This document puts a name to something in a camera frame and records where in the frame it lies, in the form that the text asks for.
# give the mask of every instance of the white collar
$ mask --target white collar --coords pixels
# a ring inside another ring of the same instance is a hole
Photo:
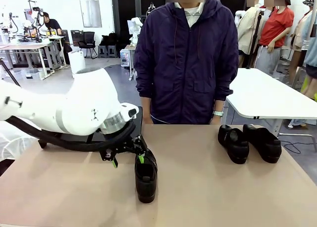
[[[199,13],[199,15],[201,15],[201,14],[203,13],[204,4],[205,4],[205,2],[201,2],[201,3],[199,4],[199,6],[198,6],[198,8],[197,8],[197,11],[195,12],[195,14],[196,14],[197,12]],[[178,2],[175,2],[174,5],[175,5],[175,8],[182,8]]]

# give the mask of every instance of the black shoe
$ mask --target black shoe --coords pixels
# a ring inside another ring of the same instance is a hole
[[[247,140],[257,149],[262,159],[270,164],[277,163],[282,153],[281,141],[266,128],[255,128],[251,124],[243,126]]]
[[[153,153],[148,149],[144,155],[142,164],[139,157],[135,158],[135,186],[139,200],[143,203],[150,203],[155,198],[158,179],[158,166]]]
[[[227,150],[230,159],[236,164],[244,164],[249,155],[249,143],[243,132],[228,125],[222,125],[218,133],[219,143]]]

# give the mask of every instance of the red t-shirt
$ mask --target red t-shirt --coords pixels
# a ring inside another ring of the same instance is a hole
[[[286,28],[291,27],[294,21],[294,12],[286,7],[285,10],[278,14],[275,9],[262,30],[260,45],[269,45],[269,43]],[[285,37],[275,42],[275,47],[282,47],[285,42]]]

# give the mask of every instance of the black office chair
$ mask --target black office chair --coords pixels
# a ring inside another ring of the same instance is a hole
[[[93,49],[96,56],[98,56],[98,54],[96,53],[96,50],[95,50],[96,41],[94,40],[94,36],[95,36],[94,32],[90,32],[90,31],[84,32],[84,40],[81,40],[78,42],[80,51],[82,49],[86,49],[86,56],[85,57],[87,57],[87,55],[88,55],[88,49],[90,50],[91,59],[95,59],[95,57],[93,57],[91,49]]]

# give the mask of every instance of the plastic bag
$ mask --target plastic bag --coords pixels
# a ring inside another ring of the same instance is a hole
[[[38,128],[28,120],[24,121]],[[15,126],[5,121],[0,121],[0,161],[19,158],[20,155],[37,140],[38,139],[24,133]]]

